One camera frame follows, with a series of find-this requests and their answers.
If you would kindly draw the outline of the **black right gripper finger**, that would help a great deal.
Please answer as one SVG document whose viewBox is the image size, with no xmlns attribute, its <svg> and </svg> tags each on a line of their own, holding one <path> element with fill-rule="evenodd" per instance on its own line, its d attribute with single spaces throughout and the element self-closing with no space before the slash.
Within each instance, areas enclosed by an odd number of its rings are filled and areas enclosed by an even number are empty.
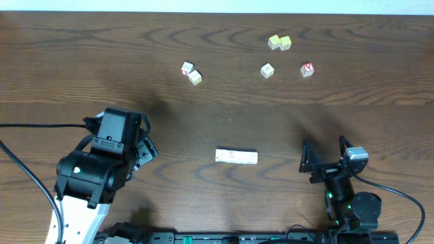
<svg viewBox="0 0 434 244">
<path fill-rule="evenodd" d="M 342 158 L 349 158 L 353 145 L 345 136 L 339 136 L 340 155 Z"/>
<path fill-rule="evenodd" d="M 302 142 L 302 157 L 300 161 L 299 172 L 300 173 L 310 173 L 317 170 L 319 165 L 319 160 L 317 155 L 308 140 L 303 140 Z"/>
</svg>

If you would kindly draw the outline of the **red edged wooden block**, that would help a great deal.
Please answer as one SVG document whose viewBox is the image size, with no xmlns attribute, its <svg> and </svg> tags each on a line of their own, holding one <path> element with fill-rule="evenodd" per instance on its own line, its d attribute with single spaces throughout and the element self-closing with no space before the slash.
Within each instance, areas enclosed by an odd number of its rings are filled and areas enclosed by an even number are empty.
<svg viewBox="0 0 434 244">
<path fill-rule="evenodd" d="M 245 162 L 247 164 L 255 165 L 258 163 L 258 153 L 257 152 L 246 152 Z"/>
</svg>

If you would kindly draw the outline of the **white wooden block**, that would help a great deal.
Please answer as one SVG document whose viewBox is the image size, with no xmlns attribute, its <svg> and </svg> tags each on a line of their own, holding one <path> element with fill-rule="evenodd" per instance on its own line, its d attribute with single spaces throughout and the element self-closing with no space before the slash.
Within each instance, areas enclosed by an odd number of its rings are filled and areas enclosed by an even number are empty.
<svg viewBox="0 0 434 244">
<path fill-rule="evenodd" d="M 235 156 L 234 158 L 236 158 L 237 162 L 241 164 L 248 164 L 250 162 L 249 152 L 237 151 L 237 156 Z"/>
</svg>

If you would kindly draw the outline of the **green letter J block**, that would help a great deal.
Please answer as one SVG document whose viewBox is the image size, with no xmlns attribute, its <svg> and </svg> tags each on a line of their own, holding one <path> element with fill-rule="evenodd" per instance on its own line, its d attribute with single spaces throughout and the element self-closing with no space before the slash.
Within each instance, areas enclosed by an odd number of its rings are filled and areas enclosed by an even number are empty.
<svg viewBox="0 0 434 244">
<path fill-rule="evenodd" d="M 216 149 L 215 160 L 216 162 L 226 162 L 226 150 Z"/>
</svg>

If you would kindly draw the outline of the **blue letter X block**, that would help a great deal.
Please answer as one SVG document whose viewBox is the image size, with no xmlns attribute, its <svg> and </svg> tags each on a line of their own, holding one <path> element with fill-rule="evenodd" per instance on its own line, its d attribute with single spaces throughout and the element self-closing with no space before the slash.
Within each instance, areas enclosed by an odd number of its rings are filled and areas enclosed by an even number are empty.
<svg viewBox="0 0 434 244">
<path fill-rule="evenodd" d="M 225 161 L 227 163 L 236 163 L 237 162 L 237 151 L 236 150 L 227 150 L 225 152 Z"/>
</svg>

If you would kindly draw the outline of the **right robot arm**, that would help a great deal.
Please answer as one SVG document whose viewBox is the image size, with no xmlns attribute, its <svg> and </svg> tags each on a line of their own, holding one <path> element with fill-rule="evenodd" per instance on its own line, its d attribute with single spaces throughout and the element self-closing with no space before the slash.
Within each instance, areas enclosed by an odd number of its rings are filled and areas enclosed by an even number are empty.
<svg viewBox="0 0 434 244">
<path fill-rule="evenodd" d="M 339 137 L 340 159 L 336 163 L 320 163 L 312 144 L 302 143 L 299 172 L 310 174 L 311 184 L 325 184 L 325 201 L 330 219 L 346 231 L 370 231 L 378 228 L 382 200 L 371 192 L 356 193 L 351 178 L 361 173 L 369 154 L 361 146 L 353 146 Z"/>
</svg>

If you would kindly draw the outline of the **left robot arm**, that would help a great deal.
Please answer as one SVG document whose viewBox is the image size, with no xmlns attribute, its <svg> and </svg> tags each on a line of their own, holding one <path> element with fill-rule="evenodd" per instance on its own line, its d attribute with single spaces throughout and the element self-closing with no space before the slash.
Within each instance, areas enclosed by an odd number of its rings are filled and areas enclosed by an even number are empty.
<svg viewBox="0 0 434 244">
<path fill-rule="evenodd" d="M 127 148 L 88 135 L 56 169 L 56 196 L 46 243 L 93 243 L 116 192 L 144 164 L 158 156 L 148 136 Z"/>
</svg>

